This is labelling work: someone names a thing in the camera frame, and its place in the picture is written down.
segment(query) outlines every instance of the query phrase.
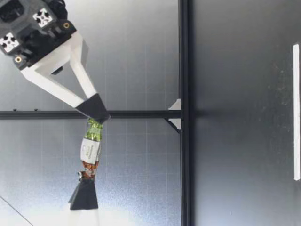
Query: grid pattern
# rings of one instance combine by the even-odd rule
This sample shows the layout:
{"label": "grid pattern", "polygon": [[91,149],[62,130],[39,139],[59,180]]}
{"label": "grid pattern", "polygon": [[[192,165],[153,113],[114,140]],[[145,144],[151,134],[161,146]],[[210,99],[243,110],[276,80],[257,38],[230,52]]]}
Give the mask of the grid pattern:
{"label": "grid pattern", "polygon": [[[89,46],[87,72],[110,110],[163,110],[179,97],[177,0],[66,0]],[[71,68],[54,76],[81,97]],[[71,110],[0,56],[0,110]]]}
{"label": "grid pattern", "polygon": [[[66,207],[82,169],[85,124],[0,121],[0,194],[34,225],[55,225]],[[180,226],[180,183],[180,136],[164,120],[105,124],[96,189],[106,225]],[[6,214],[1,209],[1,225]]]}

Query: white corner bracket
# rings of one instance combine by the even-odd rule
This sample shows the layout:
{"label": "white corner bracket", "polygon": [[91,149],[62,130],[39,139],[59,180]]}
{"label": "white corner bracket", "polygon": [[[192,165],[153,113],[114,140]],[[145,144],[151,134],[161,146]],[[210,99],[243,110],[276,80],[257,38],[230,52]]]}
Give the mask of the white corner bracket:
{"label": "white corner bracket", "polygon": [[300,46],[293,46],[294,180],[300,180]]}
{"label": "white corner bracket", "polygon": [[[169,110],[180,110],[181,109],[181,99],[177,99],[177,101],[169,108]],[[177,130],[181,130],[181,119],[168,119]]]}

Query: white label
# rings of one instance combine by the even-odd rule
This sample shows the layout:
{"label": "white label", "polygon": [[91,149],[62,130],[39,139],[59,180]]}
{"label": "white label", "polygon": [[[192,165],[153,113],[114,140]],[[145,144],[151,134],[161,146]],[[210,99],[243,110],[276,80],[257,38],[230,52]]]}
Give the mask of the white label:
{"label": "white label", "polygon": [[100,150],[100,142],[83,139],[80,159],[86,163],[95,164]]}

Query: candy wrapper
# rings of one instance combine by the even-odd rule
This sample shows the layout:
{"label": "candy wrapper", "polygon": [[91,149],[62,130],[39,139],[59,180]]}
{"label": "candy wrapper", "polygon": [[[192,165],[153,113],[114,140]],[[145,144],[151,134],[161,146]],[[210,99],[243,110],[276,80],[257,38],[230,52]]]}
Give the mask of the candy wrapper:
{"label": "candy wrapper", "polygon": [[70,210],[92,210],[98,208],[95,190],[95,174],[99,164],[103,126],[93,119],[88,120],[89,129],[81,144],[80,159],[84,171],[78,172],[79,184],[75,188]]}

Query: gray surface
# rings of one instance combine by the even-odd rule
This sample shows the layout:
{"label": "gray surface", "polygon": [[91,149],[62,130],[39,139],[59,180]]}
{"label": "gray surface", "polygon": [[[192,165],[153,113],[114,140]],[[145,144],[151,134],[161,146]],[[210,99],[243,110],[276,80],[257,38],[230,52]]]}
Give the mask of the gray surface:
{"label": "gray surface", "polygon": [[[86,40],[87,71],[109,110],[162,110],[179,96],[177,0],[66,0]],[[84,97],[67,66],[54,76]],[[0,110],[70,110],[0,55]]]}
{"label": "gray surface", "polygon": [[293,180],[299,0],[193,0],[192,226],[300,226]]}
{"label": "gray surface", "polygon": [[[82,169],[85,123],[0,121],[0,194],[35,226],[56,225],[65,214]],[[102,151],[96,189],[105,225],[117,218],[131,226],[181,225],[178,133],[164,120],[111,120]],[[0,216],[22,225],[7,211],[0,202]]]}

